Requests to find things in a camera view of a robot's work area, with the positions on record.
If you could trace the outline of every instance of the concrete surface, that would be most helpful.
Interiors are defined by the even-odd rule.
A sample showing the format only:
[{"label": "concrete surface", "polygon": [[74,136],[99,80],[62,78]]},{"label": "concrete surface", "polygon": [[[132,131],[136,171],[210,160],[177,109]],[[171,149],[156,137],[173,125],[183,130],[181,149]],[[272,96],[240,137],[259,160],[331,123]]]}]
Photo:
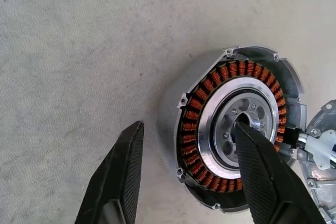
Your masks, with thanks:
[{"label": "concrete surface", "polygon": [[145,121],[137,223],[248,223],[167,174],[156,108],[200,53],[257,42],[301,75],[311,118],[336,98],[336,0],[0,0],[0,223],[73,223],[122,129]]}]

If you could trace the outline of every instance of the motor housing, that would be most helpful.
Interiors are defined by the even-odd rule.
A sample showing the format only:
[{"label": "motor housing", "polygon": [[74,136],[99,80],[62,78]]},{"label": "motor housing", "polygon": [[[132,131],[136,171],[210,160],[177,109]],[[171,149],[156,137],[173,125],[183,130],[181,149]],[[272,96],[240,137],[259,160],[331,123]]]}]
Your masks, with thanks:
[{"label": "motor housing", "polygon": [[291,164],[283,139],[286,129],[306,128],[302,95],[294,68],[273,49],[246,45],[203,54],[160,102],[157,124],[170,170],[202,204],[246,209],[233,124],[261,131]]}]

